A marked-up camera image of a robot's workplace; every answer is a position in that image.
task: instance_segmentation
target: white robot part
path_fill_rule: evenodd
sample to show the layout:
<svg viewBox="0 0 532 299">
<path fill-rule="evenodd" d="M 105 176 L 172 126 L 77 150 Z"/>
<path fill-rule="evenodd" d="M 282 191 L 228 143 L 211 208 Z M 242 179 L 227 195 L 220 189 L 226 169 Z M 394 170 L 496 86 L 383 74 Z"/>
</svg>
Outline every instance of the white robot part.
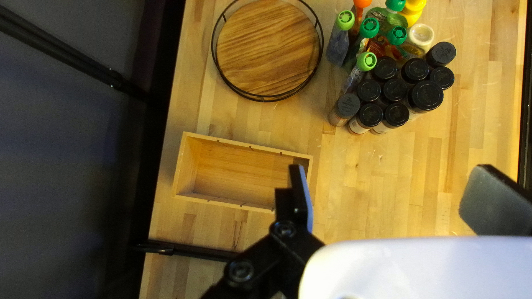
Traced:
<svg viewBox="0 0 532 299">
<path fill-rule="evenodd" d="M 309 259 L 300 299 L 531 299 L 532 237 L 334 243 Z"/>
</svg>

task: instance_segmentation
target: round wooden tray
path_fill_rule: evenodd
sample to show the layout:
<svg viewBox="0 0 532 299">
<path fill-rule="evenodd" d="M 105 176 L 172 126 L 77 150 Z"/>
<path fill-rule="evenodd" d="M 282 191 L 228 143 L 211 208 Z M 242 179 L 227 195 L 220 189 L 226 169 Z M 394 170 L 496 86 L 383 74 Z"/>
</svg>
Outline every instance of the round wooden tray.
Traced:
<svg viewBox="0 0 532 299">
<path fill-rule="evenodd" d="M 308 5 L 304 7 L 312 12 Z M 260 102 L 279 101 L 312 78 L 323 50 L 317 17 L 313 23 L 298 7 L 282 0 L 251 2 L 229 18 L 225 13 L 219 18 L 227 21 L 213 59 L 224 81 L 238 94 Z"/>
</svg>

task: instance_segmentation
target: gray floor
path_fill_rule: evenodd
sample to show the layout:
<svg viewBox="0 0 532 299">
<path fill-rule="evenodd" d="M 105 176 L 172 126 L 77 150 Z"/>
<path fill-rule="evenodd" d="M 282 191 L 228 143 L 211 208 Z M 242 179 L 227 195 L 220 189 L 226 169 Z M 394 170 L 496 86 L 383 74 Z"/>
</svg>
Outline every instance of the gray floor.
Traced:
<svg viewBox="0 0 532 299">
<path fill-rule="evenodd" d="M 132 76 L 144 1 L 0 4 Z M 0 297 L 101 296 L 144 107 L 2 33 L 0 66 Z"/>
</svg>

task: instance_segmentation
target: orange cap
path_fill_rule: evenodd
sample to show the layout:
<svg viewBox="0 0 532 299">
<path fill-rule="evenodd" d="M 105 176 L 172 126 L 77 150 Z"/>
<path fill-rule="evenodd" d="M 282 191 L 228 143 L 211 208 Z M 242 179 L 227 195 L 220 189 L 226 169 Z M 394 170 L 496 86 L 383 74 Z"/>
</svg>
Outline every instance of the orange cap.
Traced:
<svg viewBox="0 0 532 299">
<path fill-rule="evenodd" d="M 360 8 L 368 7 L 372 0 L 353 0 L 353 5 Z"/>
</svg>

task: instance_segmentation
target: wood grain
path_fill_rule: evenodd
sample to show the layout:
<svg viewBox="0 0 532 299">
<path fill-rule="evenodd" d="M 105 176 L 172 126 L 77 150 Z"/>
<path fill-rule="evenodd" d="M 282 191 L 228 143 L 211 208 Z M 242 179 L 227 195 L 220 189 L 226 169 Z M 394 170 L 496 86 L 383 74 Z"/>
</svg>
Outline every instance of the wood grain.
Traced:
<svg viewBox="0 0 532 299">
<path fill-rule="evenodd" d="M 183 132 L 174 177 L 176 200 L 273 213 L 275 188 L 288 187 L 288 166 L 311 178 L 312 156 Z"/>
<path fill-rule="evenodd" d="M 273 221 L 272 214 L 176 200 L 183 131 L 314 156 L 313 233 L 326 243 L 473 235 L 458 215 L 472 167 L 489 163 L 517 178 L 526 1 L 428 2 L 419 22 L 434 29 L 435 42 L 456 46 L 448 65 L 456 82 L 441 107 L 380 136 L 352 136 L 328 124 L 346 74 L 326 60 L 300 93 L 278 103 L 231 91 L 209 52 L 214 22 L 230 2 L 187 0 L 150 238 L 243 250 Z M 350 0 L 306 2 L 326 37 L 335 14 L 352 6 Z M 384 2 L 373 0 L 372 7 Z M 140 297 L 197 299 L 222 268 L 148 254 Z"/>
<path fill-rule="evenodd" d="M 279 95 L 300 85 L 318 62 L 314 24 L 281 0 L 259 0 L 237 10 L 217 43 L 218 64 L 236 87 L 258 95 Z"/>
</svg>

